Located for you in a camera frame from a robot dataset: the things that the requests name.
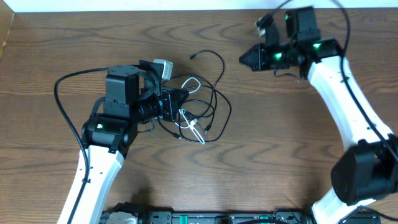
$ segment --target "green led light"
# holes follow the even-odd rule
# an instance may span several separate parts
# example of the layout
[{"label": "green led light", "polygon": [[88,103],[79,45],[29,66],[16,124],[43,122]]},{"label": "green led light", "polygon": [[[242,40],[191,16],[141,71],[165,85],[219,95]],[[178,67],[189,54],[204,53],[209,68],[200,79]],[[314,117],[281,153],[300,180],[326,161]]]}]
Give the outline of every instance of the green led light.
[{"label": "green led light", "polygon": [[276,60],[279,60],[282,57],[282,53],[277,53],[274,55]]},{"label": "green led light", "polygon": [[266,215],[260,216],[260,219],[268,219],[268,216]]},{"label": "green led light", "polygon": [[188,224],[188,215],[180,216],[180,224]]},{"label": "green led light", "polygon": [[315,49],[318,49],[321,46],[321,44],[313,44],[313,47],[315,47]]}]

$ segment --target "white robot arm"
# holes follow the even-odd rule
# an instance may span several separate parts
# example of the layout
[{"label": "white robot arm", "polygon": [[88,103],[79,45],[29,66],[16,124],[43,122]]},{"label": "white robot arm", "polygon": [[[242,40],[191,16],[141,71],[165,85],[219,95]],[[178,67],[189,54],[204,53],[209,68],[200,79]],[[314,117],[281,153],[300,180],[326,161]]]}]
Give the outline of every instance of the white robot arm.
[{"label": "white robot arm", "polygon": [[[312,63],[308,73],[308,80],[325,101],[339,129],[344,151],[347,151],[350,147],[358,145],[358,142],[362,139],[368,143],[379,142],[380,139],[369,128],[368,123],[348,93],[341,77],[340,60],[339,56],[334,56],[323,58],[321,63]],[[366,114],[372,119],[375,127],[384,138],[389,139],[389,134],[392,134],[391,129],[380,120],[371,108],[371,105],[355,82],[346,58],[344,70],[349,85]],[[369,198],[361,200],[355,205],[347,206],[337,197],[335,190],[332,188],[320,201],[314,203],[312,212],[317,223],[338,223],[359,205],[368,205],[374,201],[376,200]]]},{"label": "white robot arm", "polygon": [[[89,182],[86,184],[71,224],[99,222],[108,192],[124,161],[123,155],[119,151],[112,154],[109,153],[109,148],[107,147],[89,146],[86,149],[86,153],[90,162]],[[67,201],[63,206],[58,224],[67,224],[84,175],[85,162],[83,154],[80,152],[76,176]]]}]

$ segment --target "camera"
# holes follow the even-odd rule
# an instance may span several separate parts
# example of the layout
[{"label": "camera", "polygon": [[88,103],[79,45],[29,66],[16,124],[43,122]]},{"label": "camera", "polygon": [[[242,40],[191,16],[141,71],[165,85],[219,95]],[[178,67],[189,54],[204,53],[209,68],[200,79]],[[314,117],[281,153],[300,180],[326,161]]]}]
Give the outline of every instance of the camera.
[{"label": "camera", "polygon": [[[162,86],[162,82],[170,80],[172,67],[172,62],[161,59],[109,67],[106,96],[95,103],[90,118],[82,127],[83,146],[104,146],[110,153],[121,151],[126,156],[138,134],[138,124],[152,119],[176,121],[189,92]],[[143,88],[140,88],[139,77],[144,79]],[[104,111],[97,113],[102,103]]]}]

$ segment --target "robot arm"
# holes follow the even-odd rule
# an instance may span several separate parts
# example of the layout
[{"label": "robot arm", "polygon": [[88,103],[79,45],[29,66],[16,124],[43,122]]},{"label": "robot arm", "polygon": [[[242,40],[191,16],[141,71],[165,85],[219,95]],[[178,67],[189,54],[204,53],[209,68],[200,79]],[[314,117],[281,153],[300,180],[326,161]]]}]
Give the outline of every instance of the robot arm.
[{"label": "robot arm", "polygon": [[[108,192],[113,180],[123,165],[123,155],[117,151],[109,153],[107,147],[89,146],[86,149],[90,162],[89,182],[86,184],[72,223],[98,223],[104,210]],[[75,179],[73,180],[67,201],[63,206],[58,224],[66,224],[76,202],[85,175],[85,162],[80,152]]]},{"label": "robot arm", "polygon": [[[380,139],[376,136],[376,134],[368,127],[367,122],[363,118],[361,112],[358,107],[355,105],[352,100],[350,94],[348,93],[345,84],[341,81],[341,73],[340,73],[340,57],[334,56],[329,58],[323,58],[320,63],[312,63],[308,73],[308,80],[311,85],[313,85],[319,94],[322,96],[325,101],[329,112],[331,113],[337,127],[339,129],[341,139],[343,140],[344,151],[347,151],[353,146],[357,146],[358,142],[365,140],[368,143],[379,142]],[[389,129],[377,116],[377,114],[373,111],[367,99],[363,95],[360,90],[358,84],[355,82],[355,79],[349,69],[348,60],[345,58],[344,61],[345,73],[348,78],[349,85],[353,90],[355,96],[358,101],[361,103],[364,108],[366,114],[372,119],[375,126],[379,130],[379,132],[386,138],[389,139],[389,135],[392,134],[391,129]],[[373,169],[374,156],[369,154],[371,157],[369,158],[369,165],[366,165],[368,168]],[[347,167],[343,164],[347,173],[352,172],[350,167]],[[364,176],[369,176],[372,174],[373,170],[367,170],[367,173],[363,174]],[[370,203],[375,202],[374,197],[379,196],[382,192],[378,192],[377,194],[373,194],[372,198],[367,198],[364,200],[360,200],[358,202],[354,202],[350,206],[346,203],[342,202],[339,197],[336,195],[336,190],[344,190],[341,189],[338,180],[334,180],[335,187],[338,189],[330,189],[328,193],[318,202],[314,203],[312,207],[313,216],[317,223],[338,223],[342,218],[349,215],[352,211],[356,210],[360,205],[368,205]],[[368,179],[368,186],[358,189],[359,191],[368,191],[363,192],[364,194],[372,194],[369,192],[373,189],[370,185],[372,185],[374,180],[371,177]]]},{"label": "robot arm", "polygon": [[[338,223],[360,205],[398,191],[398,165],[394,156],[369,127],[342,80],[342,49],[334,39],[320,39],[312,7],[285,13],[290,43],[279,44],[272,15],[257,22],[266,42],[257,44],[239,58],[253,71],[300,68],[300,77],[310,81],[325,101],[343,140],[345,154],[331,171],[332,189],[312,206],[316,223]],[[398,140],[380,120],[343,62],[346,80],[359,104],[395,153]]]},{"label": "robot arm", "polygon": [[[80,151],[76,176],[58,224],[98,223],[113,180],[138,134],[137,125],[154,118],[176,120],[180,104],[188,98],[189,92],[161,86],[162,80],[170,79],[171,72],[172,63],[159,59],[154,63],[140,60],[139,65],[108,68],[106,97],[96,102],[82,128],[81,141],[90,168],[88,181],[82,191],[86,170]],[[141,94],[139,77],[144,77]],[[96,113],[101,103],[104,112]],[[73,209],[79,194],[80,200]]]}]

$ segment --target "black connector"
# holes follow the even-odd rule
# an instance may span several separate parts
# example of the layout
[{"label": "black connector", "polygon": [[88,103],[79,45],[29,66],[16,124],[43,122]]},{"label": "black connector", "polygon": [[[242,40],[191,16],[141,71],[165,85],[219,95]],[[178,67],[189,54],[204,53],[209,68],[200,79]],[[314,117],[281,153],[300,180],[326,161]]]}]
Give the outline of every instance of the black connector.
[{"label": "black connector", "polygon": [[195,115],[194,115],[193,113],[191,113],[191,112],[185,110],[185,116],[190,117],[190,116],[195,116]]},{"label": "black connector", "polygon": [[207,134],[210,131],[210,128],[211,128],[211,124],[206,126],[204,133]]},{"label": "black connector", "polygon": [[274,18],[270,14],[266,14],[254,23],[258,30],[268,29],[274,23]]},{"label": "black connector", "polygon": [[176,139],[181,139],[181,136],[179,134],[177,134],[177,133],[171,133],[171,135],[173,137],[175,137]]}]

